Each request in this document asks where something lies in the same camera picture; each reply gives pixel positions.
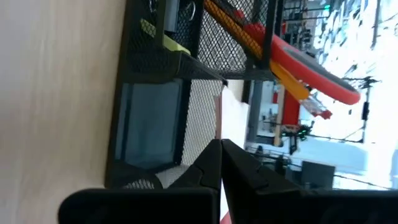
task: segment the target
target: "red object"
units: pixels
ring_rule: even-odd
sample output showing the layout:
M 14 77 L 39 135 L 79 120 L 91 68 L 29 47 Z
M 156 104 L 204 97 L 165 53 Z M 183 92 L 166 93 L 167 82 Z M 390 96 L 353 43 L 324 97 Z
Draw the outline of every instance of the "red object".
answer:
M 330 117 L 331 117 L 331 112 L 330 112 L 330 110 L 323 111 L 323 112 L 320 114 L 320 116 L 321 116 L 323 119 L 330 119 Z
M 229 212 L 225 214 L 225 216 L 220 220 L 220 224 L 231 224 L 231 216 L 229 215 Z
M 234 15 L 238 16 L 239 18 L 244 18 L 244 13 L 242 10 L 238 9 L 234 11 Z
M 285 90 L 284 108 L 282 115 L 282 124 L 298 125 L 300 114 L 300 103 Z
M 260 23 L 248 24 L 243 29 L 259 44 L 262 45 L 264 34 L 266 33 L 265 27 Z M 288 72 L 290 72 L 296 79 L 313 86 L 322 93 L 346 103 L 348 105 L 355 104 L 359 101 L 361 95 L 355 90 L 349 90 L 340 85 L 336 81 L 339 78 L 328 78 L 325 75 L 318 73 L 311 69 L 299 59 L 292 56 L 292 54 L 303 55 L 302 52 L 290 46 L 278 36 L 274 35 L 271 44 L 271 59 L 279 63 Z
M 286 22 L 282 24 L 282 35 L 285 35 L 285 33 L 286 33 Z
M 272 103 L 278 103 L 278 92 L 274 92 L 272 96 Z

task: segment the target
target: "white paper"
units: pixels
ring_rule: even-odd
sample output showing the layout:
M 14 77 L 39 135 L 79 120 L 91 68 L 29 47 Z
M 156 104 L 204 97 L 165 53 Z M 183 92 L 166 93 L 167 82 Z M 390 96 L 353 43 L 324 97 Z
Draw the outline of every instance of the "white paper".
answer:
M 224 86 L 220 96 L 215 97 L 216 103 L 216 138 L 230 139 L 244 148 L 248 122 L 249 105 L 238 101 L 232 91 Z M 228 213 L 228 204 L 224 186 L 221 183 L 220 220 Z

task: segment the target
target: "black mesh desk organizer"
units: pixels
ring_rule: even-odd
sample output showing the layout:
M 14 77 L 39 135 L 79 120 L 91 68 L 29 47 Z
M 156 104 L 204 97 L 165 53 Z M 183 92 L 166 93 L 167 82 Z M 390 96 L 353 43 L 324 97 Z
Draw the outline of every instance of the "black mesh desk organizer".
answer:
M 396 191 L 303 190 L 230 140 L 212 140 L 168 189 L 83 190 L 60 224 L 219 223 L 221 178 L 232 223 L 396 223 Z
M 148 178 L 156 174 L 168 186 L 214 138 L 213 97 L 228 84 L 226 78 L 274 78 L 268 67 L 269 47 L 264 47 L 263 66 L 257 62 L 255 67 L 251 56 L 207 14 L 203 0 L 179 0 L 175 32 L 164 32 L 167 4 L 172 1 L 176 2 L 126 2 L 106 164 L 108 188 L 145 180 L 134 174 Z M 234 4 L 273 33 L 276 0 Z M 163 33 L 190 55 L 164 47 Z M 224 45 L 209 43 L 211 35 Z M 271 35 L 265 36 L 267 40 L 271 46 Z

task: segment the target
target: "mesh pen holder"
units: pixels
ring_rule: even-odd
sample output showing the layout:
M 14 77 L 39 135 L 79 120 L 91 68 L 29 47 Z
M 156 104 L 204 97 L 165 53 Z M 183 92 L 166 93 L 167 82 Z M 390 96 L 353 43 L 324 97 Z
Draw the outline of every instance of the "mesh pen holder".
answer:
M 167 187 L 215 136 L 214 96 L 227 82 L 195 59 L 203 1 L 180 0 L 176 32 L 159 25 L 164 2 L 155 11 L 147 0 L 126 4 L 106 187 L 132 184 L 144 173 L 158 174 Z M 163 33 L 179 44 L 175 51 Z

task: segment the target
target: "wooden table surface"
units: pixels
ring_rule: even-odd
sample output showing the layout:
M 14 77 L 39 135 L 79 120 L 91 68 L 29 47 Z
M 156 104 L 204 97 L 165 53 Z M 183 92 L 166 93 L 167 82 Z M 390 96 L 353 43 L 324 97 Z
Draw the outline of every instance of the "wooden table surface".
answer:
M 0 223 L 101 187 L 125 0 L 0 0 Z

